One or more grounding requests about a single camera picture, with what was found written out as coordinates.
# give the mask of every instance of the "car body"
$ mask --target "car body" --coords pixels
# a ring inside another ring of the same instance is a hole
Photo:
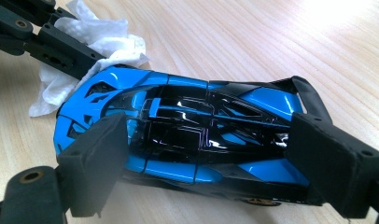
[[[59,155],[100,118],[125,113],[124,179],[247,203],[320,204],[307,199],[309,182],[285,158],[292,113],[303,113],[304,107],[330,119],[316,91],[300,77],[272,83],[203,81],[111,66],[60,108],[54,144]]]

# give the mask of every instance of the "table surface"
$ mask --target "table surface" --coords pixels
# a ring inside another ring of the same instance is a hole
[[[67,1],[59,1],[64,6]],[[145,38],[147,68],[201,79],[306,78],[334,124],[379,149],[379,1],[85,1]],[[29,118],[39,63],[0,51],[0,201],[24,169],[57,165],[55,113]],[[375,212],[353,223],[373,223]],[[102,218],[69,223],[348,223],[330,205],[257,207],[118,183]]]

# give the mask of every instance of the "white tissue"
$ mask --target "white tissue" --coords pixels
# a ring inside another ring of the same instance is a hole
[[[138,67],[148,61],[143,38],[127,33],[126,20],[99,20],[82,0],[74,0],[67,4],[67,7],[77,20],[60,18],[55,22],[55,27],[88,45],[106,59],[99,60],[79,82],[42,63],[39,73],[40,92],[36,102],[29,108],[30,117],[47,115],[55,111],[73,90],[108,66],[124,63]]]

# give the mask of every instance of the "wooden table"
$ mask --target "wooden table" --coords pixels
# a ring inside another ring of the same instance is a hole
[[[128,19],[130,32],[147,42],[153,70],[235,81],[305,77],[336,126],[379,149],[379,1],[85,2],[99,18]],[[0,201],[19,171],[57,165],[55,114],[28,117],[37,97],[38,69],[28,55],[0,51]],[[371,211],[367,219],[352,222],[374,219]],[[122,183],[102,219],[69,218],[69,223],[347,222],[328,204],[257,207]]]

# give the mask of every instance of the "blue toy car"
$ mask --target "blue toy car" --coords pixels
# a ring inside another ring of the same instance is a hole
[[[309,182],[285,158],[291,116],[304,109],[330,121],[301,77],[207,82],[117,65],[63,104],[54,145],[59,155],[100,118],[125,113],[123,179],[260,205],[319,205],[307,198]]]

